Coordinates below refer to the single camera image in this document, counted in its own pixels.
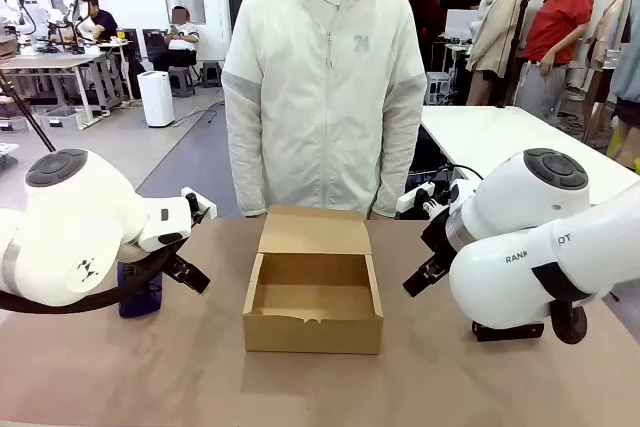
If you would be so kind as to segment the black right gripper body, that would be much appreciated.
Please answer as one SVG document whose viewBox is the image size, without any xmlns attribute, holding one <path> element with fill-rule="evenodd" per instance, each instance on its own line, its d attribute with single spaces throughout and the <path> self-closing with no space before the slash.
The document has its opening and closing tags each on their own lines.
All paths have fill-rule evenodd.
<svg viewBox="0 0 640 427">
<path fill-rule="evenodd" d="M 450 265 L 455 258 L 455 249 L 446 234 L 448 218 L 449 211 L 443 210 L 430 220 L 421 235 L 423 242 L 432 251 L 437 265 Z"/>
</svg>

